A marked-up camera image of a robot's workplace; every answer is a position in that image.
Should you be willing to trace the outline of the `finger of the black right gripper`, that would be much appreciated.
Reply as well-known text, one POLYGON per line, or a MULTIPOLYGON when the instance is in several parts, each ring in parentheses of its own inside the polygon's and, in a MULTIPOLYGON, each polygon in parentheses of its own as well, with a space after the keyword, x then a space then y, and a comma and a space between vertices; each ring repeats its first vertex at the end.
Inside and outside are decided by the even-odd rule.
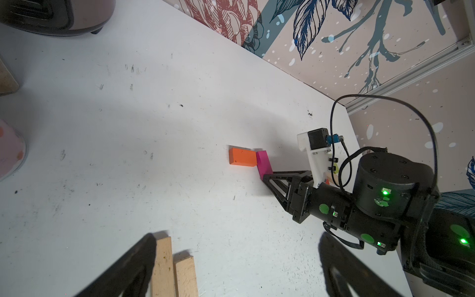
POLYGON ((289 214, 296 215, 292 203, 296 201, 297 174, 265 174, 263 182, 282 208, 289 214))
POLYGON ((313 176, 310 170, 274 172, 272 174, 272 178, 286 180, 290 182, 292 182, 292 179, 294 178, 299 178, 303 183, 313 182, 313 176))

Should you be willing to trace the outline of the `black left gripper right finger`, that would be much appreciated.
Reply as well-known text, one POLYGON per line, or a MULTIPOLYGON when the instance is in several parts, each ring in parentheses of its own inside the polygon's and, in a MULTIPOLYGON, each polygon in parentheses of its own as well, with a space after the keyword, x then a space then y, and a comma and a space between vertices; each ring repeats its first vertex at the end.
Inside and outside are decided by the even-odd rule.
POLYGON ((351 297, 350 288, 359 297, 401 295, 328 233, 320 238, 319 256, 330 297, 351 297))

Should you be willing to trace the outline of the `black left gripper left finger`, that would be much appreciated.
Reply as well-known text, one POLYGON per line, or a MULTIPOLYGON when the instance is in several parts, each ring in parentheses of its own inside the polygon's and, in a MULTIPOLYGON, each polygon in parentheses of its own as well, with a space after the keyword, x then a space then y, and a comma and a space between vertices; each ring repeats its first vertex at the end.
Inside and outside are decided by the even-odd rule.
POLYGON ((155 265, 157 240, 148 233, 77 295, 144 297, 155 265))

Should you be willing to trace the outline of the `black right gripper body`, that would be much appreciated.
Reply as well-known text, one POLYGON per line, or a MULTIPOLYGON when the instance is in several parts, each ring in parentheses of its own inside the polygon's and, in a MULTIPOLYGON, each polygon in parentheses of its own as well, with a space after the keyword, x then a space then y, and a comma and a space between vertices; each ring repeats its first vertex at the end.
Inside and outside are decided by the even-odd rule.
POLYGON ((291 215, 297 223, 314 216, 332 229, 345 230, 353 204, 340 189, 327 184, 318 188, 301 183, 291 190, 291 215))

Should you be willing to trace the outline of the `magenta block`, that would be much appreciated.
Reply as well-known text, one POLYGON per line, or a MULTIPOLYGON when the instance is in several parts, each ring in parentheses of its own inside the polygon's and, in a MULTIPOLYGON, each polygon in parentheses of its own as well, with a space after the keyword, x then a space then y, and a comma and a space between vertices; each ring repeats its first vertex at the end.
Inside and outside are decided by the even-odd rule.
POLYGON ((272 166, 268 154, 266 151, 256 152, 257 159, 257 169, 260 175, 261 180, 264 180, 265 175, 273 174, 272 166))

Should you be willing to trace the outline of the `long wooden block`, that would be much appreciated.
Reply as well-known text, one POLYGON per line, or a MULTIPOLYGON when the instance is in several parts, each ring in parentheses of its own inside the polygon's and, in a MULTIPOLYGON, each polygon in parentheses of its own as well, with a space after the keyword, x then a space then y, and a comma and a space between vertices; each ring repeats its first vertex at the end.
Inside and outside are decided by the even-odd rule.
POLYGON ((194 257, 189 256, 174 263, 177 297, 199 297, 194 257))
POLYGON ((176 296, 171 237, 157 240, 150 288, 152 297, 176 296))

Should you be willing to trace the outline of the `orange block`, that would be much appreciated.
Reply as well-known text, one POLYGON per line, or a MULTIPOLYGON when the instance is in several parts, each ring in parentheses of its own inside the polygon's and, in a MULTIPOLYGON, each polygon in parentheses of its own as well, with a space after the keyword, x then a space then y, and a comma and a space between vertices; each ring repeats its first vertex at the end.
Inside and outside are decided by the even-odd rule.
POLYGON ((230 165, 244 167, 257 166, 257 154, 255 151, 231 147, 229 150, 230 165))

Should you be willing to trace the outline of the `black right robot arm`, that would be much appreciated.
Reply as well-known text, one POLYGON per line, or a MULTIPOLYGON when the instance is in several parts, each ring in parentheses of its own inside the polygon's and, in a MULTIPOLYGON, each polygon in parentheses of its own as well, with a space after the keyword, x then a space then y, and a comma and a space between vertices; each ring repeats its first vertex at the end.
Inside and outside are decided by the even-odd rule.
POLYGON ((263 181, 297 223, 320 219, 333 235, 342 230, 353 249, 373 246, 379 255, 400 249, 403 269, 454 297, 475 294, 475 222, 438 209, 434 173, 423 164, 379 150, 361 157, 348 193, 310 172, 266 174, 263 181))

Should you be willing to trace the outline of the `pink tin can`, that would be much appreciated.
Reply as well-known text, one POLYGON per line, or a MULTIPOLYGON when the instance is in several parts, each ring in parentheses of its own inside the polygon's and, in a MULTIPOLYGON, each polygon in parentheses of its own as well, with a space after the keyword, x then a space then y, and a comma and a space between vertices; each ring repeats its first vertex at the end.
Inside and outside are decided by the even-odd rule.
POLYGON ((1 181, 14 174, 27 156, 27 143, 23 135, 6 121, 1 120, 0 138, 1 181))

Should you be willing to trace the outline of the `glass spice jar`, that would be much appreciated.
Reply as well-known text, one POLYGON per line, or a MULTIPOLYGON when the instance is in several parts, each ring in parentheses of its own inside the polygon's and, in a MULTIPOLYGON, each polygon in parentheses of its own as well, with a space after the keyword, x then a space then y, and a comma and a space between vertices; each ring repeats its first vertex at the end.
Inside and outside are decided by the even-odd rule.
POLYGON ((16 81, 4 61, 0 59, 0 95, 10 95, 17 92, 19 89, 19 83, 16 81))

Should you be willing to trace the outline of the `silver rice cooker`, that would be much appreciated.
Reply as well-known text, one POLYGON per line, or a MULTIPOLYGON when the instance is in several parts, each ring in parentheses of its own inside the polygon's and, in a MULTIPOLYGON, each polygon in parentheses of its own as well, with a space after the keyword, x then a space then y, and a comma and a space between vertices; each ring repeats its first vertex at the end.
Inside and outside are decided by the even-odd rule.
POLYGON ((97 34, 111 19, 115 0, 1 1, 1 23, 49 36, 97 34))

